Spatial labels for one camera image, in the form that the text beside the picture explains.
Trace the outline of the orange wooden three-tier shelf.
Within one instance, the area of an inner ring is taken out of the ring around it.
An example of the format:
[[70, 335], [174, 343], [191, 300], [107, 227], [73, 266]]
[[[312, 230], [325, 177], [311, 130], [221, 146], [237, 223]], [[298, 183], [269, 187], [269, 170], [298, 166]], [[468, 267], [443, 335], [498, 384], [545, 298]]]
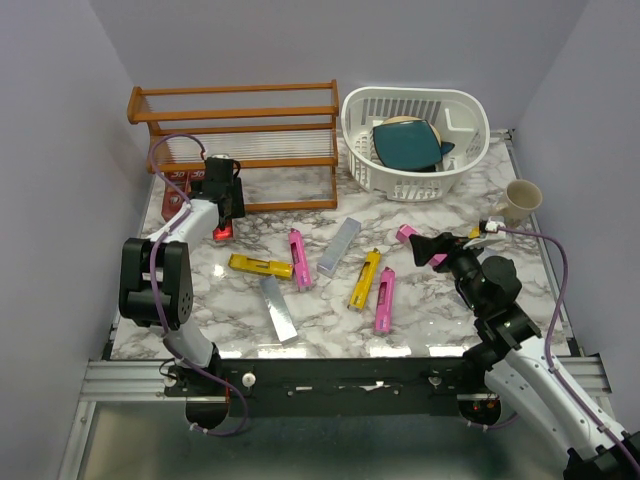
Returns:
[[133, 88], [126, 110], [149, 132], [151, 172], [204, 170], [209, 156], [241, 164], [250, 212], [338, 205], [336, 80]]

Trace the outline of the pink toothpaste box centre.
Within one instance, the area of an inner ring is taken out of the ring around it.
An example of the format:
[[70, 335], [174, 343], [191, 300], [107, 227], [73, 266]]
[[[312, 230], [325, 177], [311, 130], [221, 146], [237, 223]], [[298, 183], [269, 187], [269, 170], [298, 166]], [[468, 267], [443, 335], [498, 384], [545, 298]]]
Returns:
[[391, 330], [396, 273], [385, 267], [380, 276], [374, 331], [387, 334]]

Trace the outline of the silver toothpaste box centre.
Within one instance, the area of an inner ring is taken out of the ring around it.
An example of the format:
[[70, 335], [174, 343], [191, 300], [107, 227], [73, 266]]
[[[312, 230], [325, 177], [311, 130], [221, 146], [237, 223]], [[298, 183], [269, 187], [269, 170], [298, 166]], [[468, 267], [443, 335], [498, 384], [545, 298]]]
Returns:
[[337, 233], [323, 252], [317, 262], [317, 271], [328, 278], [332, 278], [339, 263], [345, 256], [354, 239], [361, 229], [361, 223], [351, 217], [347, 217]]

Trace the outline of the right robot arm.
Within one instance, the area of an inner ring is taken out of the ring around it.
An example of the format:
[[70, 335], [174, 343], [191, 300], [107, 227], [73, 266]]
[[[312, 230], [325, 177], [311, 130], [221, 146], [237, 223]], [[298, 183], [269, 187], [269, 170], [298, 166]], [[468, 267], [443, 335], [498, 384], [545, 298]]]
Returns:
[[574, 379], [535, 322], [518, 305], [522, 284], [512, 260], [480, 260], [477, 240], [449, 232], [408, 238], [418, 266], [441, 261], [475, 316], [480, 343], [467, 350], [460, 379], [506, 402], [565, 462], [566, 479], [636, 479], [639, 436], [608, 415]]

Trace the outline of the silver toothpaste box lower left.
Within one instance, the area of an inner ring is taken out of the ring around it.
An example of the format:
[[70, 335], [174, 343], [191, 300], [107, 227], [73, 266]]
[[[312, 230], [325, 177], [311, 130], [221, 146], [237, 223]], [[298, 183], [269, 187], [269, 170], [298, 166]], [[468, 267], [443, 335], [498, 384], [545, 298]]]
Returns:
[[260, 288], [278, 340], [282, 344], [295, 341], [298, 334], [276, 277], [264, 277]]

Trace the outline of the silver toothpaste box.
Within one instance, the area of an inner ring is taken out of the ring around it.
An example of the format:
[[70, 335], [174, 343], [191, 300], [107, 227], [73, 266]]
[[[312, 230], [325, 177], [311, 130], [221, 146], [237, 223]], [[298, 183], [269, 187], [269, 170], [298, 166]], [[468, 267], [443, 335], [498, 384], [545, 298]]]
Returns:
[[298, 334], [276, 277], [264, 277], [260, 288], [278, 340], [282, 344], [295, 341]]
[[323, 252], [317, 262], [317, 271], [328, 278], [332, 278], [339, 263], [345, 256], [354, 239], [361, 229], [361, 223], [351, 217], [347, 217], [337, 233]]

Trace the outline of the yellow toothpaste box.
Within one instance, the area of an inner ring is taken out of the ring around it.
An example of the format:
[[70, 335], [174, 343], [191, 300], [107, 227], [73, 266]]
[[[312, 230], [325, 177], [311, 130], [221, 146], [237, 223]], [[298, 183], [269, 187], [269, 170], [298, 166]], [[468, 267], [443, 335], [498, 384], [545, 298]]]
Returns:
[[381, 253], [377, 248], [367, 253], [348, 303], [349, 310], [361, 312], [365, 308], [380, 259]]
[[281, 279], [291, 279], [293, 266], [286, 262], [275, 260], [260, 260], [241, 254], [232, 254], [228, 266], [236, 271], [264, 276], [275, 276]]

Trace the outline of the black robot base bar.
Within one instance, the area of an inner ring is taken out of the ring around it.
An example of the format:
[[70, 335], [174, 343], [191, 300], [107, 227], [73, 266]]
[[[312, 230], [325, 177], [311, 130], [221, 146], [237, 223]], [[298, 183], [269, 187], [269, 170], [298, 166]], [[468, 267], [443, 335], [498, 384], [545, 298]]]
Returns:
[[178, 365], [164, 375], [167, 397], [205, 426], [225, 416], [346, 417], [431, 415], [494, 425], [507, 418], [465, 360], [456, 357], [369, 359], [226, 359], [217, 381]]

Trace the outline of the pink toothpaste box left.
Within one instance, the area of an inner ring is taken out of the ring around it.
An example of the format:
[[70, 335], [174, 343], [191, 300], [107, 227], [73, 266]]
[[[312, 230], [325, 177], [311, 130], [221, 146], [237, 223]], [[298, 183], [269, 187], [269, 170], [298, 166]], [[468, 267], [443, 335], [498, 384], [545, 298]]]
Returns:
[[288, 241], [296, 285], [300, 292], [308, 291], [313, 286], [313, 279], [301, 232], [292, 228], [288, 235]]

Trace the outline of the beige ceramic mug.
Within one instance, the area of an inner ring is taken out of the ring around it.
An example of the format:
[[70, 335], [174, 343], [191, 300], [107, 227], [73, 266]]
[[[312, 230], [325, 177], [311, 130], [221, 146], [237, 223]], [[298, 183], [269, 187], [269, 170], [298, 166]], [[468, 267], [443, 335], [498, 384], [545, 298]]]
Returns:
[[499, 201], [491, 210], [492, 216], [500, 216], [507, 227], [521, 225], [543, 202], [539, 187], [523, 179], [510, 182]]

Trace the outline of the red 3D toothpaste box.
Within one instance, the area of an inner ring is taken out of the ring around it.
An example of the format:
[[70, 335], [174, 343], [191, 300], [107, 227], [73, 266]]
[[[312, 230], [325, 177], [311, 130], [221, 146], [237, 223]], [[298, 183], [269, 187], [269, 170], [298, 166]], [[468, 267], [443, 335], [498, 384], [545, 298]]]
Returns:
[[227, 219], [222, 227], [218, 226], [212, 233], [216, 242], [232, 240], [234, 238], [233, 220]]
[[193, 170], [187, 172], [186, 192], [191, 194], [192, 192], [199, 192], [202, 190], [202, 184], [205, 180], [204, 170]]
[[184, 199], [178, 193], [178, 191], [185, 192], [189, 173], [187, 171], [174, 171], [166, 172], [165, 177], [175, 186], [177, 189], [170, 185], [165, 185], [164, 196], [161, 207], [161, 216], [168, 222], [170, 221], [181, 209]]

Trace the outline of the white plastic basket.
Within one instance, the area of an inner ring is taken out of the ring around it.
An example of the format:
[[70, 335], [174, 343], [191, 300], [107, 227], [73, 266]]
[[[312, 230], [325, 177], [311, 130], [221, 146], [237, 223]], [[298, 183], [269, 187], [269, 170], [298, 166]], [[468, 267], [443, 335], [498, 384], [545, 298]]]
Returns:
[[362, 87], [341, 108], [348, 167], [365, 190], [389, 200], [439, 199], [489, 148], [481, 103], [454, 89]]

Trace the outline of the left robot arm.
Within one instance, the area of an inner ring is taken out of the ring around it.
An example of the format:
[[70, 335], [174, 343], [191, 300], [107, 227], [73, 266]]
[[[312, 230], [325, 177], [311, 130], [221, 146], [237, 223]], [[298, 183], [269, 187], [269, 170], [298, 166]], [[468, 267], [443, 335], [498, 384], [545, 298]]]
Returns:
[[187, 382], [201, 395], [222, 380], [220, 354], [191, 320], [194, 290], [190, 254], [216, 229], [245, 216], [241, 165], [227, 156], [205, 160], [178, 213], [146, 238], [129, 238], [121, 253], [119, 312], [139, 327], [155, 331]]

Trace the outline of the teal square plate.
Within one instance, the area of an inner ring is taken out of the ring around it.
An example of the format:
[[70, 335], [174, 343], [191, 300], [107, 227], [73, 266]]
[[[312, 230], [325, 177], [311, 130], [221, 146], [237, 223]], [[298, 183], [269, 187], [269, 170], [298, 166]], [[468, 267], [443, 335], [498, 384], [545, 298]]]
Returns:
[[380, 124], [372, 129], [372, 138], [377, 157], [387, 168], [418, 172], [443, 158], [441, 144], [425, 120]]

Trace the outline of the large pink toothpaste box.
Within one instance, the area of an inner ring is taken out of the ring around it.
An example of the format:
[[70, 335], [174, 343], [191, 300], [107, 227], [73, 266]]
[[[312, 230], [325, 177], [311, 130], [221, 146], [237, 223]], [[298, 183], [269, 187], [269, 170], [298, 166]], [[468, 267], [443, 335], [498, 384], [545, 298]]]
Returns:
[[[411, 248], [410, 236], [411, 235], [418, 235], [418, 234], [419, 234], [419, 232], [417, 230], [415, 230], [413, 227], [411, 227], [408, 224], [403, 224], [396, 231], [395, 238], [404, 247]], [[428, 265], [431, 266], [432, 268], [436, 268], [445, 259], [446, 259], [446, 255], [445, 254], [436, 254], [429, 260]]]

